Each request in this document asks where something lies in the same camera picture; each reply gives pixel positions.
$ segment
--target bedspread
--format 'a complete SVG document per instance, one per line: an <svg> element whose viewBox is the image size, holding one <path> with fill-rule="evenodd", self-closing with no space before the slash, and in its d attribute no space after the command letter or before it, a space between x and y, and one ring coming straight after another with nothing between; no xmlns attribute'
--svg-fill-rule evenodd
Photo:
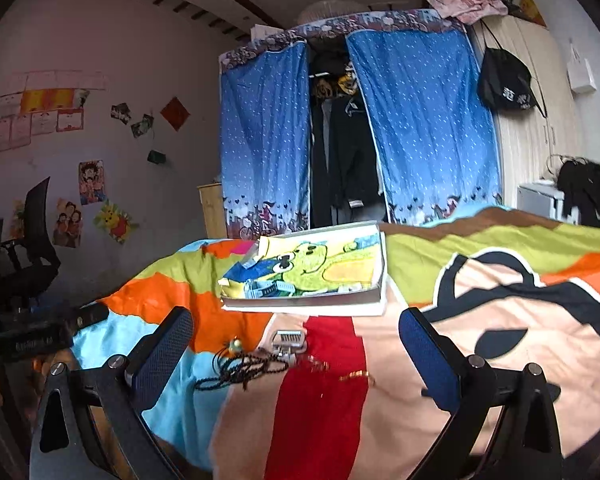
<svg viewBox="0 0 600 480"><path fill-rule="evenodd" d="M397 319L420 307L464 354L522 369L538 362L560 388L554 403L564 478L600 468L600 230L488 208L433 228L382 225L388 306L381 317L242 314L221 309L218 278L251 242L210 242L155 262L103 301L104 322L82 330L74 354L97 367L128 353L175 305L194 336L156 406L151 430L218 479L406 478L446 423L405 352ZM292 368L211 392L215 352L234 337L267 347L279 329L306 330L329 370ZM340 380L357 370L373 377ZM474 452L497 420L490 411Z"/></svg>

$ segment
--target wardrobe door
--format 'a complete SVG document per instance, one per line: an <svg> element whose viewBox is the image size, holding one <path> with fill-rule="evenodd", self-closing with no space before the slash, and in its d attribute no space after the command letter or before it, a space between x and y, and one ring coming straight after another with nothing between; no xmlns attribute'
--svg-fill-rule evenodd
<svg viewBox="0 0 600 480"><path fill-rule="evenodd" d="M512 16L490 16L484 21L500 42L530 70L531 61L525 40ZM484 51L484 42L490 48L498 45L481 23L474 25L475 48ZM519 184L537 180L550 154L546 121L538 110L498 111L493 117L498 136L498 151L502 174L503 200L507 206L516 206Z"/></svg>
<svg viewBox="0 0 600 480"><path fill-rule="evenodd" d="M523 20L518 20L517 25L525 40L533 71L536 72L546 102L551 152L582 155L580 118L571 95L567 67L562 60L560 49L546 28ZM536 90L534 93L536 99L541 102L540 93Z"/></svg>

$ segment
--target black drawstring bag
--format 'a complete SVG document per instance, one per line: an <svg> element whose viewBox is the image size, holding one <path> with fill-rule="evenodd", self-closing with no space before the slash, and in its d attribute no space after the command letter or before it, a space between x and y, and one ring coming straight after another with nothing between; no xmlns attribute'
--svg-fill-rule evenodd
<svg viewBox="0 0 600 480"><path fill-rule="evenodd" d="M480 20L484 36L484 58L478 79L478 95L487 108L491 110L529 110L538 106L538 101L531 90L531 72L522 61L504 50L498 38L487 25ZM484 29L487 29L498 48L487 47ZM546 118L544 96L542 104L544 112L538 106L542 117Z"/></svg>

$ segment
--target blue curtain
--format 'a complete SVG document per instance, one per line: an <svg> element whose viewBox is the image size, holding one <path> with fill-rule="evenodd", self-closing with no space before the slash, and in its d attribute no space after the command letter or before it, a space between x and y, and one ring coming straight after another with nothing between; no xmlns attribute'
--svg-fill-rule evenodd
<svg viewBox="0 0 600 480"><path fill-rule="evenodd" d="M393 221L446 218L466 202L495 203L493 120L478 98L466 36L362 30L347 36Z"/></svg>
<svg viewBox="0 0 600 480"><path fill-rule="evenodd" d="M305 43L221 77L222 193L230 237L307 229L309 79Z"/></svg>

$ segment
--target wooden cabinet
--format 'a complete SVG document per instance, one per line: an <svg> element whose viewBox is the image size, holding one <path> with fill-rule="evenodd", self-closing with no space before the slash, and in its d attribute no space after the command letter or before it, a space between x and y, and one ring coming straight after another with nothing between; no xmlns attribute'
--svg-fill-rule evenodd
<svg viewBox="0 0 600 480"><path fill-rule="evenodd" d="M208 238L226 238L226 221L222 184L198 186L200 203L205 216L205 229Z"/></svg>
<svg viewBox="0 0 600 480"><path fill-rule="evenodd" d="M503 199L516 206L520 184L537 180L546 171L547 160L555 169L559 159L551 154L582 155L582 134L567 79L567 69L551 33L535 23L512 16L489 16L485 23L501 46L522 61L534 79L531 88L547 118L533 110L498 111L494 125L498 136ZM497 48L496 41L480 22L474 25L474 48Z"/></svg>

